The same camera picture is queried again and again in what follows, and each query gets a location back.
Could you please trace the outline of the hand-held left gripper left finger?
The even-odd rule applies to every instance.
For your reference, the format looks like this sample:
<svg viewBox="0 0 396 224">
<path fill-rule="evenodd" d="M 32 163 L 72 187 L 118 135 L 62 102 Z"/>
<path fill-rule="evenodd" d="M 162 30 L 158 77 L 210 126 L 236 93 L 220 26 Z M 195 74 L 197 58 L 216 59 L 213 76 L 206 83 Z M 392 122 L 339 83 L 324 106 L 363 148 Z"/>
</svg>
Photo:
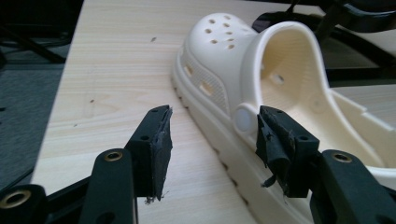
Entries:
<svg viewBox="0 0 396 224">
<path fill-rule="evenodd" d="M 168 105 L 150 109 L 125 147 L 96 157 L 78 224 L 138 224 L 137 199 L 161 199 L 171 116 Z"/>
</svg>

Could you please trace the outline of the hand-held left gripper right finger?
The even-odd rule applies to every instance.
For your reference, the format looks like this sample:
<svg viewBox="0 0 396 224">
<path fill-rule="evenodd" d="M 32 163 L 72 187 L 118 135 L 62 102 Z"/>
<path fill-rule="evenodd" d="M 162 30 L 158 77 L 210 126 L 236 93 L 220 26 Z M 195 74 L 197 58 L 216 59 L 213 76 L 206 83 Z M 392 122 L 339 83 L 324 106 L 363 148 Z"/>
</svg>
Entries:
<svg viewBox="0 0 396 224">
<path fill-rule="evenodd" d="M 396 224 L 396 190 L 352 154 L 318 150 L 319 140 L 287 113 L 261 106 L 256 154 L 289 198 L 310 198 L 315 224 Z"/>
</svg>

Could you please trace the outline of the red-topped black shoe rack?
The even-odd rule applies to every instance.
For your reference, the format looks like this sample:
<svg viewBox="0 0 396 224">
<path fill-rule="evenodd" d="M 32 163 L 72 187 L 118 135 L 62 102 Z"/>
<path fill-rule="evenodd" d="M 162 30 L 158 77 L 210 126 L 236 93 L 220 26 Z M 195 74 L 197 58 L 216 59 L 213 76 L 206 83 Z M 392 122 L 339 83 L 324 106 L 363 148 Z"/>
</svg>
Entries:
<svg viewBox="0 0 396 224">
<path fill-rule="evenodd" d="M 298 21 L 314 31 L 319 42 L 330 38 L 375 64 L 370 68 L 328 68 L 327 79 L 333 87 L 396 84 L 396 56 L 358 36 L 396 30 L 396 0 L 254 1 L 290 5 L 285 11 L 261 14 L 252 23 L 255 31 L 282 21 Z"/>
</svg>

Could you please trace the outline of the cream clog shoe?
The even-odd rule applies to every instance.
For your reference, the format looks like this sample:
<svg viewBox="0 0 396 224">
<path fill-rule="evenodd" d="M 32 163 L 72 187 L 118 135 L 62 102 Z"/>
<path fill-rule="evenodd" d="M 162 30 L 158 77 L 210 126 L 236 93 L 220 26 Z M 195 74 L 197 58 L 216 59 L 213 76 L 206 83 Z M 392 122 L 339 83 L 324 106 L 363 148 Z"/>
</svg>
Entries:
<svg viewBox="0 0 396 224">
<path fill-rule="evenodd" d="M 271 175 L 255 153 L 262 105 L 293 117 L 320 149 L 357 156 L 380 184 L 396 189 L 396 129 L 330 89 L 318 41 L 299 22 L 258 33 L 234 15 L 208 15 L 186 37 L 172 81 L 260 224 L 312 221 L 306 199 L 262 187 Z"/>
</svg>

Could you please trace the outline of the black metal stand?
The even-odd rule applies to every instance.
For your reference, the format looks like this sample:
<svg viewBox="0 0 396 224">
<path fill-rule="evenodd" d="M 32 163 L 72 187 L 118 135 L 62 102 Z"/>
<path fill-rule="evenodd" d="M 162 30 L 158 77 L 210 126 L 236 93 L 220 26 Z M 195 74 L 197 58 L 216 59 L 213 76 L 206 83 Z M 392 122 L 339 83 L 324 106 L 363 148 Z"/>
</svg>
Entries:
<svg viewBox="0 0 396 224">
<path fill-rule="evenodd" d="M 34 54 L 46 59 L 50 63 L 65 63 L 66 58 L 51 51 L 50 48 L 62 47 L 70 44 L 71 36 L 61 36 L 54 42 L 40 44 L 34 40 L 0 25 L 0 47 L 16 49 L 19 51 L 32 51 Z"/>
</svg>

